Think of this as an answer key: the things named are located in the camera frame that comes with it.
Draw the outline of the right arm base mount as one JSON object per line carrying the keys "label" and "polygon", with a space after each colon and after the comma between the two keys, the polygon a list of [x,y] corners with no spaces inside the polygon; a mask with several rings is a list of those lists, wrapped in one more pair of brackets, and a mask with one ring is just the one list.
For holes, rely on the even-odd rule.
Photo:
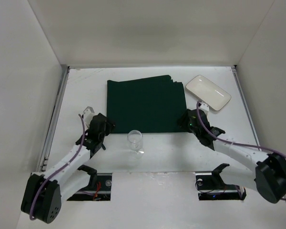
{"label": "right arm base mount", "polygon": [[236,185],[225,184],[212,172],[195,173],[195,187],[200,201],[238,200],[246,198],[246,189]]}

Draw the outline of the clear wine glass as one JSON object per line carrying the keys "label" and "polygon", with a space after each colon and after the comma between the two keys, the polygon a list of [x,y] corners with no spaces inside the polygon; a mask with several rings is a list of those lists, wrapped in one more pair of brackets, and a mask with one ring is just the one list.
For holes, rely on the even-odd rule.
{"label": "clear wine glass", "polygon": [[130,150],[130,154],[134,158],[140,159],[144,155],[143,135],[140,131],[130,131],[127,135],[127,143]]}

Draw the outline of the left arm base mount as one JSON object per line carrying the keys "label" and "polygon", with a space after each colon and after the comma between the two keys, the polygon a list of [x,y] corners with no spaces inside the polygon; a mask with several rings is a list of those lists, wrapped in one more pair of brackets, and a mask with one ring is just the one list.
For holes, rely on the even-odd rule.
{"label": "left arm base mount", "polygon": [[77,191],[68,201],[110,201],[112,188],[112,173],[97,175],[95,185],[87,186]]}

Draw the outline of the dark green cloth napkin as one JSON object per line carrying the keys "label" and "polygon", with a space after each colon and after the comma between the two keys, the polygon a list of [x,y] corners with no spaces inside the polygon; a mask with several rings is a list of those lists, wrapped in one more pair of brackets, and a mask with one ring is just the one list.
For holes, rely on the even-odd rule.
{"label": "dark green cloth napkin", "polygon": [[184,85],[169,75],[107,82],[107,117],[114,134],[180,133],[177,121],[186,111]]}

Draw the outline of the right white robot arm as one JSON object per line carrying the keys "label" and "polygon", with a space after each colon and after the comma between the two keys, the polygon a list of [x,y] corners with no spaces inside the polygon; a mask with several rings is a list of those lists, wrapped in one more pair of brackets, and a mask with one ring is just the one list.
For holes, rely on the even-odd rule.
{"label": "right white robot arm", "polygon": [[286,156],[279,152],[249,144],[241,144],[226,136],[224,130],[211,126],[202,109],[189,110],[178,119],[177,124],[192,133],[205,147],[222,153],[245,168],[238,169],[229,163],[222,163],[210,171],[213,187],[226,185],[247,187],[257,191],[270,203],[277,203],[286,195]]}

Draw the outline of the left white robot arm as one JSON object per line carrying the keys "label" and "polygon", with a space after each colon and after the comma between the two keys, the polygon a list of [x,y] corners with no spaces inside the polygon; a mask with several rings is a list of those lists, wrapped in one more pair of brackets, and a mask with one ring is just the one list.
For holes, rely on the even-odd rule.
{"label": "left white robot arm", "polygon": [[104,139],[115,123],[102,114],[80,116],[82,135],[71,151],[45,172],[32,173],[27,181],[21,211],[30,220],[50,224],[71,201],[107,201],[111,198],[112,175],[98,173],[86,165],[99,150],[105,150]]}

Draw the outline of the white rectangular plate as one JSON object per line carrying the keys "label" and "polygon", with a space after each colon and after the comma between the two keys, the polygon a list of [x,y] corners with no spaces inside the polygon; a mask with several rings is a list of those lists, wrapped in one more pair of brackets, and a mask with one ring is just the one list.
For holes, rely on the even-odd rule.
{"label": "white rectangular plate", "polygon": [[231,100],[229,93],[202,75],[193,78],[185,88],[215,111],[220,111]]}

